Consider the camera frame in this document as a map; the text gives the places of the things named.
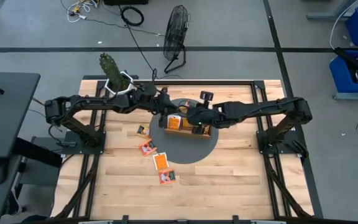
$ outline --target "wooden tabletop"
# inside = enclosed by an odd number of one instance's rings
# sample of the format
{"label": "wooden tabletop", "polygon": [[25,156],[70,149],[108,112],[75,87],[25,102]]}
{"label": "wooden tabletop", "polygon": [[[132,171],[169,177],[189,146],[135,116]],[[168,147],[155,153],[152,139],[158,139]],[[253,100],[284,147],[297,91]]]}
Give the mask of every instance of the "wooden tabletop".
{"label": "wooden tabletop", "polygon": [[[97,80],[83,80],[79,94],[93,96],[96,84]],[[265,86],[268,100],[284,97],[280,80],[265,80]],[[253,103],[251,90],[244,85],[168,86],[171,100],[199,100],[201,90],[214,93],[211,104]],[[87,124],[91,112],[80,111],[75,117]],[[150,113],[141,110],[131,114],[108,111],[105,151],[100,157],[91,219],[120,220],[123,215],[131,220],[230,220],[233,215],[243,220],[273,218],[255,118],[220,129],[216,147],[203,160],[193,164],[170,162],[177,182],[169,185],[159,184],[152,156],[144,157],[138,147],[145,139],[135,132],[140,124],[148,125],[151,118]],[[275,124],[282,118],[272,116]],[[288,190],[305,211],[313,214],[300,159],[295,154],[282,154],[280,158]],[[82,155],[73,156],[61,168],[52,216],[62,210],[77,189],[82,160]],[[277,188],[276,194],[280,214],[284,215]],[[87,193],[83,195],[80,215],[85,211]]]}

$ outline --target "gray circle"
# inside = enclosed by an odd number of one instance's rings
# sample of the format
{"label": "gray circle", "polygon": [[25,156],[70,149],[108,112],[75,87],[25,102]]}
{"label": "gray circle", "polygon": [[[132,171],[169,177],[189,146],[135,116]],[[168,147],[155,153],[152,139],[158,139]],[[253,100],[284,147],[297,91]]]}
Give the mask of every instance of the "gray circle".
{"label": "gray circle", "polygon": [[[187,99],[175,99],[172,103],[182,105]],[[197,101],[189,100],[190,104],[195,105]],[[204,139],[196,136],[181,136],[178,134],[165,133],[163,128],[158,126],[160,115],[153,116],[150,122],[150,138],[157,146],[157,152],[167,153],[167,159],[170,162],[178,164],[191,164],[204,159],[212,150],[218,141],[219,131],[211,127],[211,138]]]}

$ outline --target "fan grille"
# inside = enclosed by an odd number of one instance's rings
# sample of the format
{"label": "fan grille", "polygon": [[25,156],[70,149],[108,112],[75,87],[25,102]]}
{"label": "fan grille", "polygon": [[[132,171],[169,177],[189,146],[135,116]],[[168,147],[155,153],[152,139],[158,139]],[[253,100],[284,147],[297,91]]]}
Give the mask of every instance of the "fan grille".
{"label": "fan grille", "polygon": [[173,8],[164,40],[163,52],[166,59],[173,60],[178,57],[185,41],[187,22],[187,9],[182,5]]}

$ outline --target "gray floor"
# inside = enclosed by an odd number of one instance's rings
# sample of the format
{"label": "gray floor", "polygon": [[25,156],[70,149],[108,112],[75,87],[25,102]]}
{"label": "gray floor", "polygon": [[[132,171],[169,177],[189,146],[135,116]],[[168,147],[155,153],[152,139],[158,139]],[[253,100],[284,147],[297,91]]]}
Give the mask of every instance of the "gray floor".
{"label": "gray floor", "polygon": [[[75,0],[63,0],[66,7]],[[282,47],[329,47],[333,22],[307,21],[307,12],[332,11],[338,1],[270,0]],[[145,15],[141,29],[164,33],[170,11],[183,4],[191,13],[185,44],[199,46],[273,47],[263,2],[260,0],[150,0],[139,6]],[[108,9],[117,12],[117,7]],[[90,19],[123,25],[103,8],[92,9]],[[135,32],[140,46],[163,45],[163,37]],[[340,22],[335,46],[351,40]],[[0,11],[0,47],[135,47],[125,29],[95,22],[67,22],[59,0],[6,0]],[[0,72],[36,72],[41,80],[35,97],[41,100],[77,93],[83,75],[101,75],[100,52],[0,53]],[[111,52],[120,69],[141,78],[150,70],[138,52]],[[167,64],[161,52],[145,52],[162,75]],[[188,52],[187,64],[173,72],[197,79],[282,79],[277,56],[270,52]],[[284,54],[296,96],[309,101],[314,119],[304,126],[306,143],[324,217],[358,220],[358,101],[334,101],[329,63],[334,54]],[[43,112],[38,105],[32,109]],[[20,137],[47,136],[43,117],[28,112]],[[1,223],[19,222],[30,214],[48,215],[52,187],[26,186],[20,201],[29,212],[4,216]]]}

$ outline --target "green cactus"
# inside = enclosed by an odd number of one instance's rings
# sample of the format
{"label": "green cactus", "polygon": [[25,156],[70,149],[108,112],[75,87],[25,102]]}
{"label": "green cactus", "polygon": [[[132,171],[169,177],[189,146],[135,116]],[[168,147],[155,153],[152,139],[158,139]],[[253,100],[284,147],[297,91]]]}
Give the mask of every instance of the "green cactus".
{"label": "green cactus", "polygon": [[121,75],[116,62],[110,55],[102,53],[99,58],[99,64],[109,78],[112,91],[119,92],[128,88],[128,80]]}

